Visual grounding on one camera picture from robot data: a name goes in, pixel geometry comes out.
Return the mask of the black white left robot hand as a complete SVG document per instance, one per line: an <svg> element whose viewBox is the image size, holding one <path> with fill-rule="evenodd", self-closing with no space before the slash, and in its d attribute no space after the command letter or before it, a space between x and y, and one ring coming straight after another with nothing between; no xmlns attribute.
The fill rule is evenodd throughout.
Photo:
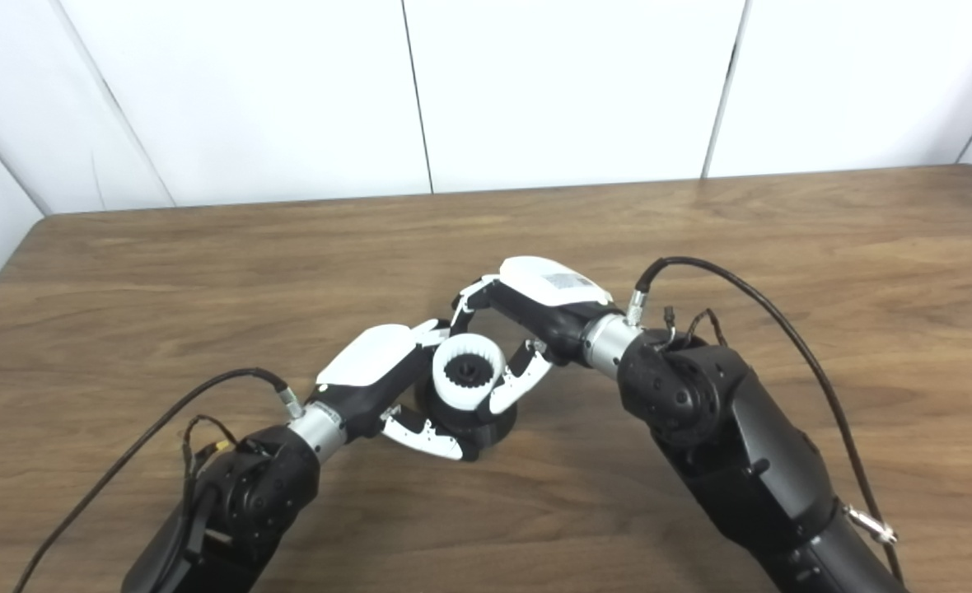
<svg viewBox="0 0 972 593"><path fill-rule="evenodd" d="M397 402L426 378L449 331L448 320L438 319L415 327L386 324L362 331L325 365L304 412L287 427L304 440L318 463L342 446L378 435L440 458L478 460L478 447Z"/></svg>

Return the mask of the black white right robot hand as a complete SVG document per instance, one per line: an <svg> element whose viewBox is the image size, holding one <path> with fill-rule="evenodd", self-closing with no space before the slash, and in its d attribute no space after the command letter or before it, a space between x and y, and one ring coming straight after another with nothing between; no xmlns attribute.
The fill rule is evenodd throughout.
<svg viewBox="0 0 972 593"><path fill-rule="evenodd" d="M460 290L452 302L450 334L467 333L476 312L493 309L531 335L509 357L501 378L474 412L484 421L512 408L553 367L584 367L589 330L607 315L622 315L613 297L583 274L552 259L512 256L496 274Z"/></svg>

